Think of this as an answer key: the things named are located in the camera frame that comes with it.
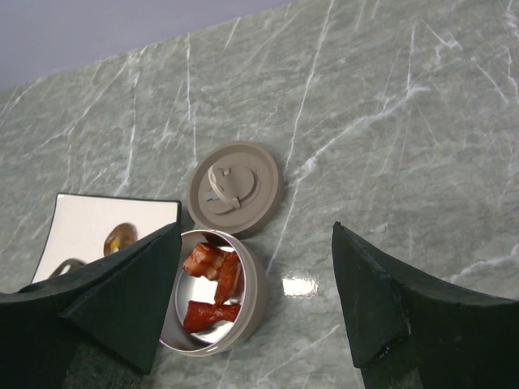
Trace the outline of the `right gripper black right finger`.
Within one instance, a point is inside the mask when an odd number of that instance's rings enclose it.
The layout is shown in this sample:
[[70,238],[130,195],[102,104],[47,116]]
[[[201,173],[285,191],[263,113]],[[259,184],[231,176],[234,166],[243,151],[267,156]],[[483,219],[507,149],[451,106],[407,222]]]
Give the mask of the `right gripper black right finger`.
[[517,301],[431,276],[341,224],[332,260],[364,387],[517,387]]

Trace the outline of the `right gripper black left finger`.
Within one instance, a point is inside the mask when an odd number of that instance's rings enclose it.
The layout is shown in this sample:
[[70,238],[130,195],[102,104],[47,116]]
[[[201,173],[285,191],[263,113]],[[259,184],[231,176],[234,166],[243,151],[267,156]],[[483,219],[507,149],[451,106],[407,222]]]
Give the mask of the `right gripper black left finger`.
[[168,224],[1,296],[4,388],[138,388],[152,370],[182,239]]

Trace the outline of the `brown chicken drumstick piece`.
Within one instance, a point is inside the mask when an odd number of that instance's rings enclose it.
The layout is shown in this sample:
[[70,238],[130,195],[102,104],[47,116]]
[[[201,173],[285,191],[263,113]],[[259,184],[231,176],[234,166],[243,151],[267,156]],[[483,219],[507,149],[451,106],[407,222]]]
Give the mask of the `brown chicken drumstick piece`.
[[241,307],[240,304],[212,305],[206,302],[189,301],[182,324],[183,330],[186,333],[197,333],[206,331],[221,321],[233,323]]

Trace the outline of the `glazed pork belly piece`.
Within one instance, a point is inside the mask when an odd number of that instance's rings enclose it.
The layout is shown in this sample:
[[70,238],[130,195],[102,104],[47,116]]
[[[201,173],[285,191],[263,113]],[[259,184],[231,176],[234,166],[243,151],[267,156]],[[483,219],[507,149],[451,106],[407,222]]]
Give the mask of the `glazed pork belly piece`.
[[211,281],[218,280],[221,265],[228,255],[227,251],[200,242],[184,261],[182,269],[190,276],[203,276]]

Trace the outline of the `round metal lunch tin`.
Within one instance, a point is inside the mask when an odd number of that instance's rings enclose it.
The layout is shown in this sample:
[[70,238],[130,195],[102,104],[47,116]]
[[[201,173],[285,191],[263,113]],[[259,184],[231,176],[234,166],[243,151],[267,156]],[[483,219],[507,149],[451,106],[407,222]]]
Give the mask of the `round metal lunch tin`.
[[238,255],[242,271],[236,294],[227,303],[240,305],[240,311],[233,322],[220,321],[206,331],[187,333],[183,329],[183,321],[188,312],[188,303],[213,303],[217,283],[204,277],[190,276],[183,269],[178,269],[160,342],[187,357],[222,353],[246,340],[260,324],[268,302],[268,281],[261,262],[253,251],[228,233],[202,229],[183,233],[179,262],[183,263],[201,242],[224,251],[234,251]]

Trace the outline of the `orange chicken leg piece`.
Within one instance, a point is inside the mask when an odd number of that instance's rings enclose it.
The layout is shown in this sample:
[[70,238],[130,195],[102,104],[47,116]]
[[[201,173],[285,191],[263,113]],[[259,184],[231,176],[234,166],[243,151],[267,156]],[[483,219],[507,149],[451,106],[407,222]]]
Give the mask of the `orange chicken leg piece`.
[[241,262],[236,252],[228,253],[220,267],[217,288],[214,295],[215,304],[223,305],[236,292],[241,274]]

